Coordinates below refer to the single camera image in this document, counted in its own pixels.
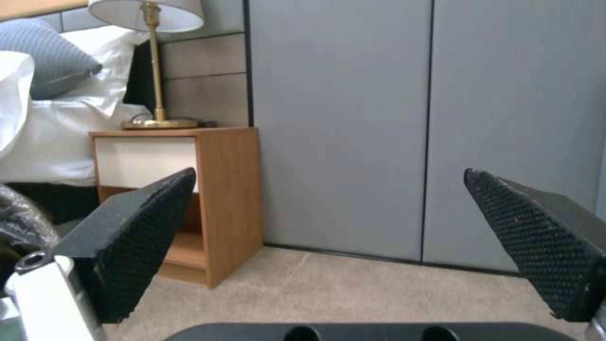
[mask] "brass lamp base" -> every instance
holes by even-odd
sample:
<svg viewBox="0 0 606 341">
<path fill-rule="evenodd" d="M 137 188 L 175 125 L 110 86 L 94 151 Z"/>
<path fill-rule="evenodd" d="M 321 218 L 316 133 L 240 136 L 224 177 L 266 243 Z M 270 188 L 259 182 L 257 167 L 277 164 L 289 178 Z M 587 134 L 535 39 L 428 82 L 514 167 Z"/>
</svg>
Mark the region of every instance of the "brass lamp base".
<svg viewBox="0 0 606 341">
<path fill-rule="evenodd" d="M 122 129 L 192 129 L 197 128 L 198 122 L 194 120 L 145 120 L 145 121 L 125 121 L 122 122 Z"/>
</svg>

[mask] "beige carpet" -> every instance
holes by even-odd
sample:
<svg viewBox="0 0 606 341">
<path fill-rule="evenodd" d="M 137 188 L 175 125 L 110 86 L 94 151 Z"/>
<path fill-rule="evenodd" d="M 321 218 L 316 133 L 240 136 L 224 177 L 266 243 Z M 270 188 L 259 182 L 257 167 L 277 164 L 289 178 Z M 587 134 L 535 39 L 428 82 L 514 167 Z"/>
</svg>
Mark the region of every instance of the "beige carpet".
<svg viewBox="0 0 606 341">
<path fill-rule="evenodd" d="M 209 322 L 515 321 L 581 339 L 523 280 L 499 275 L 264 248 L 209 290 L 156 277 L 109 340 L 164 340 Z"/>
</svg>

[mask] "black textured gripper pad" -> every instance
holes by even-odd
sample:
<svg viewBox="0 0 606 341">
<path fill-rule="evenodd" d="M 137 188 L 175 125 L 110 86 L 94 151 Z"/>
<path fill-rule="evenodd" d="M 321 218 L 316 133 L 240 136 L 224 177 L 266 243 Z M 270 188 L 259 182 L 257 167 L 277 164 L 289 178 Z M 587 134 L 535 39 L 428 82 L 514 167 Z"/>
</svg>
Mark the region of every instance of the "black textured gripper pad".
<svg viewBox="0 0 606 341">
<path fill-rule="evenodd" d="M 475 169 L 465 185 L 518 269 L 553 314 L 588 321 L 606 291 L 606 224 L 563 195 Z"/>
<path fill-rule="evenodd" d="M 134 310 L 183 224 L 195 182 L 188 168 L 114 195 L 54 248 L 74 260 L 102 323 L 120 322 Z"/>
</svg>

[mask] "table lamp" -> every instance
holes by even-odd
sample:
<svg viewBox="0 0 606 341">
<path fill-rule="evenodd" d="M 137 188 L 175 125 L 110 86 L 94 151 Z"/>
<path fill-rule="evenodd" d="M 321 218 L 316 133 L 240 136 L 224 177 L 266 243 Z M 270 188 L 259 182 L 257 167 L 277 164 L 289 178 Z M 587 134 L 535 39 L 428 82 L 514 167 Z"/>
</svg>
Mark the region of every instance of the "table lamp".
<svg viewBox="0 0 606 341">
<path fill-rule="evenodd" d="M 89 0 L 88 10 L 101 21 L 127 29 L 149 31 L 156 109 L 153 120 L 126 121 L 123 129 L 195 128 L 195 120 L 168 120 L 162 103 L 162 78 L 156 32 L 179 33 L 204 25 L 200 0 Z"/>
</svg>

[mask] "lamp shade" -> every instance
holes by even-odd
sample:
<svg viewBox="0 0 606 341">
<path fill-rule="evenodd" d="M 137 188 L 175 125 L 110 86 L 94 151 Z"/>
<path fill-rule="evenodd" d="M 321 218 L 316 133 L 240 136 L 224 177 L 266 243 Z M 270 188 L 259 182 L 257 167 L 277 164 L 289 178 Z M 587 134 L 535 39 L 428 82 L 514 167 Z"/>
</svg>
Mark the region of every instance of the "lamp shade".
<svg viewBox="0 0 606 341">
<path fill-rule="evenodd" d="M 147 31 L 141 10 L 144 2 L 157 4 L 160 8 L 158 32 L 186 32 L 204 25 L 200 0 L 88 0 L 88 10 L 108 24 Z"/>
</svg>

